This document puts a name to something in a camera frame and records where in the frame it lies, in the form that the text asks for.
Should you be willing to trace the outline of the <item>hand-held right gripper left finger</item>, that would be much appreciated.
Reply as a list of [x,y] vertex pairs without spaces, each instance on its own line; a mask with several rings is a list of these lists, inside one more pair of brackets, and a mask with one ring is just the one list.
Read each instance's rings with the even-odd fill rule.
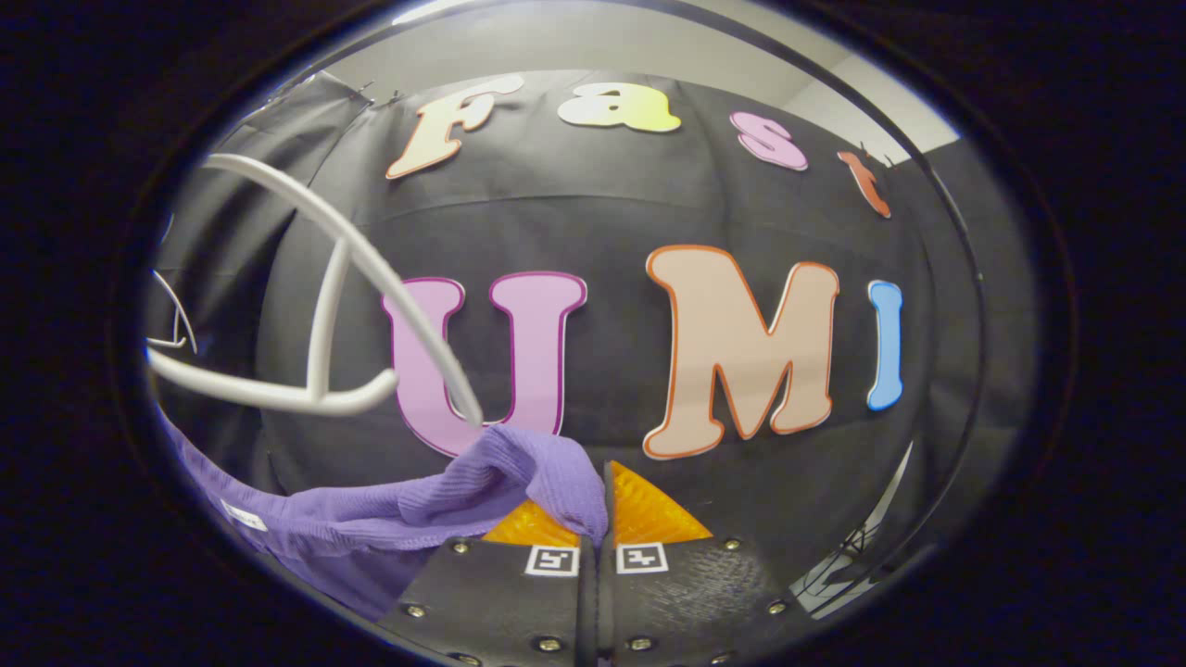
[[527,498],[486,535],[445,541],[380,625],[448,666],[597,666],[594,557]]

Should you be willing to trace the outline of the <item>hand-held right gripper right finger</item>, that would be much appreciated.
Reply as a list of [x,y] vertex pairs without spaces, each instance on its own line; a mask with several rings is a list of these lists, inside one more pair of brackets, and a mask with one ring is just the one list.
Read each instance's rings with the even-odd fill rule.
[[632,544],[612,527],[598,555],[600,666],[761,666],[816,625],[750,539]]

